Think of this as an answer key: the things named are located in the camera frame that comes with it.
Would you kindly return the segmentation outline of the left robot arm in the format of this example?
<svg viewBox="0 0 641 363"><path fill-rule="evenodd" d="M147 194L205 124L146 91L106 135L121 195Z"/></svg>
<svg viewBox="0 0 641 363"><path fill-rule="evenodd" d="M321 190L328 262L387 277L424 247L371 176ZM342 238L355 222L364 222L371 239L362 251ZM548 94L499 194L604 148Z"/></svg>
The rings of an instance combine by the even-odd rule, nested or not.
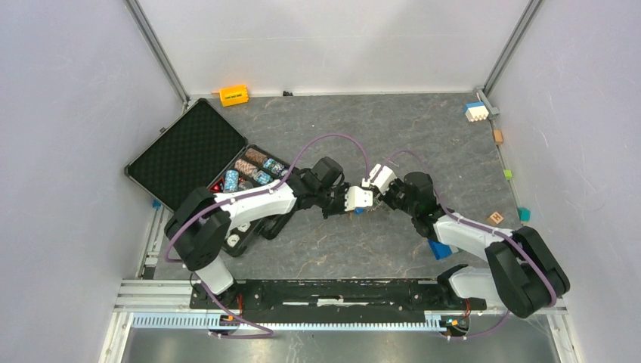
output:
<svg viewBox="0 0 641 363"><path fill-rule="evenodd" d="M237 300L234 278L220 256L228 234L246 223L315 206L325 218L343 214L349 187L342 167L323 157L311 168L289 169L283 178L247 191L215 194L197 188L167 222L165 235L178 262L207 286L210 300L228 308Z"/></svg>

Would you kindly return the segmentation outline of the keyring with keys bunch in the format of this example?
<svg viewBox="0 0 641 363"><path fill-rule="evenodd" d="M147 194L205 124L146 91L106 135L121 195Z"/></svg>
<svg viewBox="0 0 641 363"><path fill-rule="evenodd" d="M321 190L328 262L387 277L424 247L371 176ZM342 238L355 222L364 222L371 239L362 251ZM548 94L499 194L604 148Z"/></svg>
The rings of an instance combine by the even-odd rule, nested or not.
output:
<svg viewBox="0 0 641 363"><path fill-rule="evenodd" d="M384 203L374 203L372 206L367 206L367 207L357 207L355 208L352 213L356 216L368 213L368 212L374 212L378 209L382 209L385 207Z"/></svg>

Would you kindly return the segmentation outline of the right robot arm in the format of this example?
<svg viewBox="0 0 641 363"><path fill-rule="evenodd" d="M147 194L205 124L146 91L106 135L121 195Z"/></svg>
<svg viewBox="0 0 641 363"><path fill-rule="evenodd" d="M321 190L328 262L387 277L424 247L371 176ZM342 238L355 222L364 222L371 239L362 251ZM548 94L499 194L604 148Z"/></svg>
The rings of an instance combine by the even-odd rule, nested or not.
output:
<svg viewBox="0 0 641 363"><path fill-rule="evenodd" d="M476 298L527 318L555 305L571 289L568 276L536 229L497 228L443 207L424 172L398 178L385 167L372 172L370 181L390 208L410 216L421 237L465 250L487 263L487 268L463 266L442 275L445 283L438 285L436 296L445 308L455 309L466 298Z"/></svg>

